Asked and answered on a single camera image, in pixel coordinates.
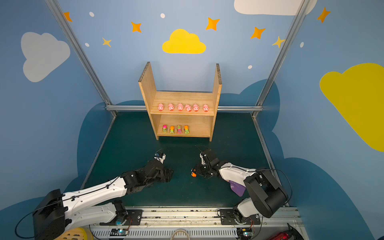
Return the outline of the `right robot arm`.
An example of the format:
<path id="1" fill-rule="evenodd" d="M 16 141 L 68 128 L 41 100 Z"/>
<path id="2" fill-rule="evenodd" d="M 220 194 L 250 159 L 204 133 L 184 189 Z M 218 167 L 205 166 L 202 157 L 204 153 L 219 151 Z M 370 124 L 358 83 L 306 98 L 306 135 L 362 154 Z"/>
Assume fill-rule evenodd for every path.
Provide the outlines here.
<path id="1" fill-rule="evenodd" d="M 233 208 L 233 216 L 238 223 L 253 215 L 270 218 L 290 199 L 271 169 L 249 169 L 220 161 L 210 149 L 200 152 L 199 157 L 201 161 L 191 170 L 193 177 L 218 177 L 228 182 L 239 197 L 245 192 L 249 194 Z"/>

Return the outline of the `pink pig toy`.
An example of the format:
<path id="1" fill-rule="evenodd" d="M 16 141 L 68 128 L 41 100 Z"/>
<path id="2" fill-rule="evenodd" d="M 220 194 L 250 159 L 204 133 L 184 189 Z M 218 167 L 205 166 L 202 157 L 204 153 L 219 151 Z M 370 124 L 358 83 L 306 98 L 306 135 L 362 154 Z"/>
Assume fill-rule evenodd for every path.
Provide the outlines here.
<path id="1" fill-rule="evenodd" d="M 185 109 L 187 112 L 191 112 L 192 111 L 192 107 L 188 104 L 185 105 Z"/>
<path id="2" fill-rule="evenodd" d="M 198 112 L 199 111 L 199 106 L 197 105 L 197 104 L 194 104 L 193 105 L 193 110 L 194 110 L 194 112 Z"/>
<path id="3" fill-rule="evenodd" d="M 183 109 L 184 109 L 184 105 L 183 104 L 178 104 L 178 111 L 183 111 Z"/>
<path id="4" fill-rule="evenodd" d="M 164 110 L 164 105 L 162 103 L 158 105 L 158 110 L 159 112 L 162 112 Z"/>
<path id="5" fill-rule="evenodd" d="M 203 111 L 206 113 L 209 111 L 209 106 L 207 104 L 204 104 Z"/>
<path id="6" fill-rule="evenodd" d="M 169 108 L 169 111 L 171 111 L 171 112 L 175 109 L 175 107 L 172 103 L 169 103 L 168 108 Z"/>

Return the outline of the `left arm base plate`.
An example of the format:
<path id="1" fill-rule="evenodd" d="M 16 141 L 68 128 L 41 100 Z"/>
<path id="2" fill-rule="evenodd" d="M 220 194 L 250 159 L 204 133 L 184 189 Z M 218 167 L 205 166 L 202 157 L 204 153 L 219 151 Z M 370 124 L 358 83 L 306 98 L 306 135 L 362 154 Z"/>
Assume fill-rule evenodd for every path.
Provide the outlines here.
<path id="1" fill-rule="evenodd" d="M 138 226 L 141 223 L 142 210 L 117 210 L 116 216 L 108 223 L 100 226 Z"/>

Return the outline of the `pink cab green truck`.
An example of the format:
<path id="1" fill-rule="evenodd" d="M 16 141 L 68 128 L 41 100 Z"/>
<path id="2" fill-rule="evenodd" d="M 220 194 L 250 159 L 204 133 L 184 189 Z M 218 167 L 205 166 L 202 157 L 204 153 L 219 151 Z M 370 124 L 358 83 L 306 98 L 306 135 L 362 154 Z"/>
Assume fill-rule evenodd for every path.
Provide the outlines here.
<path id="1" fill-rule="evenodd" d="M 163 133 L 167 133 L 168 132 L 168 126 L 167 125 L 163 125 L 162 132 Z"/>

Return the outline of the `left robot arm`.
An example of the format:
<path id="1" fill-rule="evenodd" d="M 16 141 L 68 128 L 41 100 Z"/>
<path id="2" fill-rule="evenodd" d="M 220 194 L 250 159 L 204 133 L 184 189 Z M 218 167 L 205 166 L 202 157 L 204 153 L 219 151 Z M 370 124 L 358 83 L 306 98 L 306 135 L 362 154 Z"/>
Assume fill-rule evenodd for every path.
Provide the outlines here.
<path id="1" fill-rule="evenodd" d="M 134 171 L 103 184 L 77 192 L 49 192 L 33 212 L 34 238 L 54 240 L 66 231 L 92 224 L 133 225 L 121 197 L 138 193 L 154 183 L 168 183 L 173 170 L 162 161 L 152 160 Z"/>

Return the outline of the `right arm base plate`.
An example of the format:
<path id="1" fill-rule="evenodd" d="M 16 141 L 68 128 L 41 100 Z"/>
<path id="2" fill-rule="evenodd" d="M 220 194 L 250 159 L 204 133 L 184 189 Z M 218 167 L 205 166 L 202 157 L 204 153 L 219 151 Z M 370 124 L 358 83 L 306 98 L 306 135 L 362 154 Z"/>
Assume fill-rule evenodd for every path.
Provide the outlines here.
<path id="1" fill-rule="evenodd" d="M 239 211 L 233 209 L 219 209 L 217 214 L 222 225 L 260 225 L 261 218 L 259 214 L 244 217 Z"/>

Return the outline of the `small orange toy car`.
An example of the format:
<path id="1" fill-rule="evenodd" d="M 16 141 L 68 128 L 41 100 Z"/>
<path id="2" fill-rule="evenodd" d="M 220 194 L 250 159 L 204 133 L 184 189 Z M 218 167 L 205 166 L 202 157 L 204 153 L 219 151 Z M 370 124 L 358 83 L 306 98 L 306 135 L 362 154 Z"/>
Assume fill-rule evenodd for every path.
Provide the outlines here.
<path id="1" fill-rule="evenodd" d="M 191 170 L 191 176 L 194 178 L 197 176 L 196 170 L 194 170 L 194 169 Z"/>

